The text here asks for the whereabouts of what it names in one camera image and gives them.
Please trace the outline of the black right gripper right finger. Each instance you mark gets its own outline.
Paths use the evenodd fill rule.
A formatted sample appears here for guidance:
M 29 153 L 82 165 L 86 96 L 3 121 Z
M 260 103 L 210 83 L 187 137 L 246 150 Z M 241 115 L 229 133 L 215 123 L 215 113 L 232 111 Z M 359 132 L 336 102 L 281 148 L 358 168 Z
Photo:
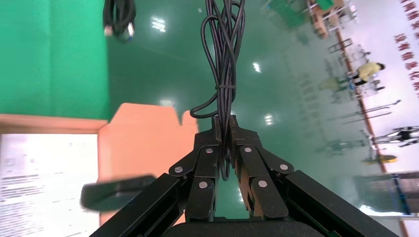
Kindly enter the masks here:
M 252 237 L 392 237 L 394 233 L 287 161 L 259 135 L 229 119 L 231 152 Z

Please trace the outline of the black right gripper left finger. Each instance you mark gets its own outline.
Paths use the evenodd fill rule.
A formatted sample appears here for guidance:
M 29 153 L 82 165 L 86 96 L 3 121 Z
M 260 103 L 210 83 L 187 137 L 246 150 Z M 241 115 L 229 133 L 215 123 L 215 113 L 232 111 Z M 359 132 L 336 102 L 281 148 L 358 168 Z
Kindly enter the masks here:
M 94 237 L 196 237 L 214 219 L 220 122 L 196 134 L 193 150 L 158 178 L 90 185 L 90 208 L 117 210 Z

